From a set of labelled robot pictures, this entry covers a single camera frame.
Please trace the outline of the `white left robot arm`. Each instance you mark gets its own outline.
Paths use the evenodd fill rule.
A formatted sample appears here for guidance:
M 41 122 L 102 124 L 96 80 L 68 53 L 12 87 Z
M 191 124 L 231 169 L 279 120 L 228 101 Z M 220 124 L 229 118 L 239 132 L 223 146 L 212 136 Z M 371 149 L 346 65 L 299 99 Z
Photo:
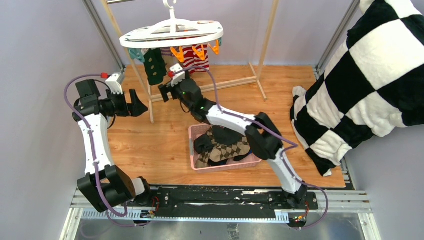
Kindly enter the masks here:
M 72 117 L 82 132 L 86 156 L 85 174 L 77 180 L 77 187 L 100 213 L 128 202 L 142 207 L 152 204 L 157 210 L 161 205 L 158 195 L 145 178 L 130 178 L 114 163 L 108 139 L 109 118 L 139 117 L 148 108 L 135 89 L 129 91 L 130 103 L 124 93 L 113 93 L 111 87 L 101 99 L 96 83 L 86 79 L 75 84 L 79 99 L 72 106 Z

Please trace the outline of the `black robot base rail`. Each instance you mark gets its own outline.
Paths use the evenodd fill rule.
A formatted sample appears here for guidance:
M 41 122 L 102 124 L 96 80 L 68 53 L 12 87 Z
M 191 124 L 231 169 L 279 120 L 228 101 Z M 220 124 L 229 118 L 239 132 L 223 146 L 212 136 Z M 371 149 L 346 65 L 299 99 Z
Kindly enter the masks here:
M 127 204 L 135 221 L 291 223 L 319 209 L 314 192 L 300 203 L 286 198 L 280 187 L 153 185 L 151 199 Z

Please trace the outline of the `dark green sock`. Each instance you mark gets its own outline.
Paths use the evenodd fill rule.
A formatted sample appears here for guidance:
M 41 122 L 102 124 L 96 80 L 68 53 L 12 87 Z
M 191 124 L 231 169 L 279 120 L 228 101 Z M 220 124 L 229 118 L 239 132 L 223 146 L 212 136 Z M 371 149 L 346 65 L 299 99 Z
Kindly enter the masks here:
M 159 85 L 167 75 L 167 69 L 159 48 L 149 49 L 144 55 L 144 69 L 150 86 Z

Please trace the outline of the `white round sock hanger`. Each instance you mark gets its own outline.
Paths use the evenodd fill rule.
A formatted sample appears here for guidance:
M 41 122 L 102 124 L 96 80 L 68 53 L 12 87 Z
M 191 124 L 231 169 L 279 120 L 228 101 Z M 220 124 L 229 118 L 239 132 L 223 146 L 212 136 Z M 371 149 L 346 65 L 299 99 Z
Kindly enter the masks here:
M 164 0 L 163 5 L 168 8 L 170 19 L 122 35 L 120 45 L 129 49 L 184 47 L 213 42 L 224 35 L 224 27 L 218 21 L 176 18 L 176 3 L 175 0 L 172 4 Z

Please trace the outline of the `plain black sock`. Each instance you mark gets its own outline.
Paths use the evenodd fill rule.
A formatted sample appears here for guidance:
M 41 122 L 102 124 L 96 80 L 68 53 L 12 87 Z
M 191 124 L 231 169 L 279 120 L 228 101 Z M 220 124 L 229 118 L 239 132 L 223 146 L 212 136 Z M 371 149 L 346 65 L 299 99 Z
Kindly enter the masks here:
M 235 145 L 243 138 L 242 134 L 218 125 L 212 126 L 212 136 L 218 144 L 226 146 Z
M 214 145 L 211 138 L 205 133 L 194 140 L 193 148 L 198 154 L 203 154 L 212 151 Z

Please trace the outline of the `pink plastic basket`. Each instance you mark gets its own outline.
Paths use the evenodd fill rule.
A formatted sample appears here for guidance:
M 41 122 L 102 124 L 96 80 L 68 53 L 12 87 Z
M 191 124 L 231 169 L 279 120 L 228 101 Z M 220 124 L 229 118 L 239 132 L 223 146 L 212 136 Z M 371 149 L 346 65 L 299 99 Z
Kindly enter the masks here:
M 191 167 L 197 173 L 251 168 L 262 161 L 252 153 L 246 137 L 223 127 L 192 125 L 188 135 Z

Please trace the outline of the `argyle brown sock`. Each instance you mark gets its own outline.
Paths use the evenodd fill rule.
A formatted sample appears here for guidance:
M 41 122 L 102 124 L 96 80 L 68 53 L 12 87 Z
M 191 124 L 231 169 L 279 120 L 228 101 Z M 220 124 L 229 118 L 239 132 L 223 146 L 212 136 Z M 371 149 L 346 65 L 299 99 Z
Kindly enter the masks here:
M 242 140 L 233 145 L 218 144 L 213 150 L 226 150 L 233 158 L 247 155 L 251 151 L 248 139 L 243 136 Z
M 228 162 L 227 159 L 224 159 L 223 148 L 225 146 L 216 141 L 212 128 L 199 136 L 193 142 L 193 146 L 198 154 L 198 159 L 195 161 L 198 169 L 224 166 Z

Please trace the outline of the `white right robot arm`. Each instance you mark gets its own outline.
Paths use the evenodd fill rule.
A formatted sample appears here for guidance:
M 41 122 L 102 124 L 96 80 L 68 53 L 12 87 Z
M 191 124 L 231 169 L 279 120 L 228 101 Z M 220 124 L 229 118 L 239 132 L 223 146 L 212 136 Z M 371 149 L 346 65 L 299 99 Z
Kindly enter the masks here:
M 308 187 L 288 160 L 284 139 L 267 114 L 251 115 L 226 109 L 217 101 L 205 98 L 192 79 L 160 84 L 158 89 L 164 102 L 179 100 L 198 122 L 224 127 L 246 137 L 252 153 L 267 161 L 278 177 L 286 204 L 298 209 L 305 203 Z

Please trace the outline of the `black blue sock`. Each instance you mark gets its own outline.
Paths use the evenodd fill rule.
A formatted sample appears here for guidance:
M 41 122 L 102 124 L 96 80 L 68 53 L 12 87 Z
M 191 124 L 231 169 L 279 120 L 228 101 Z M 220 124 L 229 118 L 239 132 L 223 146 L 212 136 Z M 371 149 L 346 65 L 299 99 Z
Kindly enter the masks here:
M 221 161 L 212 161 L 211 159 L 209 159 L 207 164 L 210 167 L 219 167 L 219 166 L 225 166 L 227 162 L 228 162 L 228 159 L 221 160 Z

